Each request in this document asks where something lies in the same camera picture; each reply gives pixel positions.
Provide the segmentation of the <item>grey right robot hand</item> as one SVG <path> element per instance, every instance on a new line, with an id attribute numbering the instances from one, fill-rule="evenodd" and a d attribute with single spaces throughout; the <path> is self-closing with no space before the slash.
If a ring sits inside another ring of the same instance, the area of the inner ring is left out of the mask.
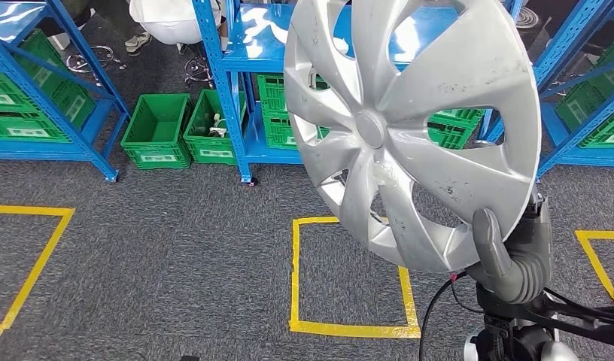
<path id="1" fill-rule="evenodd" d="M 480 261 L 467 274 L 497 298 L 509 304 L 535 299 L 552 273 L 552 228 L 549 203 L 538 195 L 509 237 L 503 241 L 493 211 L 473 213 L 473 240 Z"/>

